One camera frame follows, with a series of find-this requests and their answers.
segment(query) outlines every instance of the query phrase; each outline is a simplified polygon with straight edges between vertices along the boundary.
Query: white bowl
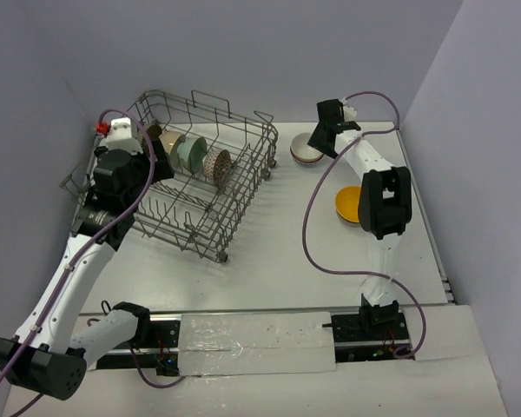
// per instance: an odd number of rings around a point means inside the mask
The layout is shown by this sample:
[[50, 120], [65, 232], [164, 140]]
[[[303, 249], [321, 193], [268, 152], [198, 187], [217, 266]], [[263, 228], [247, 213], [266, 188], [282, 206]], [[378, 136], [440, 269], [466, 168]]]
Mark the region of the white bowl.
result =
[[307, 143], [311, 139], [310, 133], [299, 133], [293, 140], [289, 151], [296, 162], [303, 164], [311, 164], [322, 159], [322, 152], [315, 148], [311, 148]]

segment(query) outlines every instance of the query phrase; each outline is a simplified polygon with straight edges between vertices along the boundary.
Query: dish rack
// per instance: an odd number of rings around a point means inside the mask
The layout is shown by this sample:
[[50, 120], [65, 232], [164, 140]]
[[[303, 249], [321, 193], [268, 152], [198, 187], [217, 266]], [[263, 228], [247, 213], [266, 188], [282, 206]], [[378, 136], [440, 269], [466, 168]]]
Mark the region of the dish rack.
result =
[[[190, 99], [160, 90], [147, 91], [129, 112], [143, 125], [159, 123], [164, 131], [203, 136], [208, 151], [226, 149], [230, 153], [229, 175], [218, 186], [202, 172], [191, 174], [175, 167], [174, 178], [151, 186], [133, 225], [143, 237], [155, 237], [182, 251], [196, 252], [201, 258], [226, 262], [226, 249], [238, 224], [262, 181], [270, 178], [270, 170], [276, 166], [278, 131], [272, 124], [274, 117], [260, 111], [252, 117], [239, 115], [230, 109], [228, 100], [196, 90], [191, 91]], [[93, 150], [101, 138], [95, 137], [89, 159], [60, 183], [79, 204], [93, 183]]]

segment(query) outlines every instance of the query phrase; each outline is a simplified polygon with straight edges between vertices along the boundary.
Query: bowl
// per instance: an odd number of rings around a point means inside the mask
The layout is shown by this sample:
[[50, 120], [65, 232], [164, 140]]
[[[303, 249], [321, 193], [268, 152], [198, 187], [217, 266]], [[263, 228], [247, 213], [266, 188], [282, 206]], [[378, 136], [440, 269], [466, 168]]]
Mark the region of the bowl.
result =
[[177, 148], [180, 166], [191, 174], [202, 169], [202, 160], [207, 155], [207, 141], [202, 136], [188, 137]]
[[349, 223], [359, 223], [359, 199], [361, 187], [345, 187], [336, 194], [335, 204], [338, 216]]
[[202, 160], [202, 173], [220, 186], [232, 168], [232, 158], [226, 149], [211, 150]]
[[158, 138], [164, 147], [164, 151], [169, 155], [172, 168], [177, 168], [180, 165], [177, 150], [185, 142], [185, 134], [169, 130], [159, 135]]
[[289, 147], [292, 157], [301, 165], [316, 163], [324, 156], [322, 152], [308, 145], [309, 139], [311, 139], [310, 133], [300, 133], [292, 140], [292, 144]]

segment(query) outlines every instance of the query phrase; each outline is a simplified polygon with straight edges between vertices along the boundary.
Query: gray wall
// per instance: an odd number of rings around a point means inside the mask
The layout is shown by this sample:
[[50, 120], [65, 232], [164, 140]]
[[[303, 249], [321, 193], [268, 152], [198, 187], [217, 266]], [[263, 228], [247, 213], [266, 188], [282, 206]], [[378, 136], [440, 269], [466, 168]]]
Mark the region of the gray wall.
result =
[[0, 0], [0, 336], [13, 334], [56, 269], [74, 209], [58, 183], [89, 129], [18, 6]]
[[[315, 103], [385, 91], [406, 113], [462, 0], [19, 0], [89, 114], [145, 89], [313, 121]], [[363, 119], [389, 119], [366, 100]]]
[[521, 417], [521, 0], [465, 0], [403, 133], [454, 294]]

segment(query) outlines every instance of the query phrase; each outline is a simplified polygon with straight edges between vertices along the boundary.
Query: rack wheel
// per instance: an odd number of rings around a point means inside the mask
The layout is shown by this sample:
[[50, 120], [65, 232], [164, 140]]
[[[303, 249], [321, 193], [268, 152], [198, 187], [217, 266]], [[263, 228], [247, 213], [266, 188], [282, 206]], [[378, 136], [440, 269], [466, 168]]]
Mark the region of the rack wheel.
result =
[[228, 261], [228, 254], [226, 252], [220, 252], [218, 254], [218, 260], [220, 263], [226, 263]]

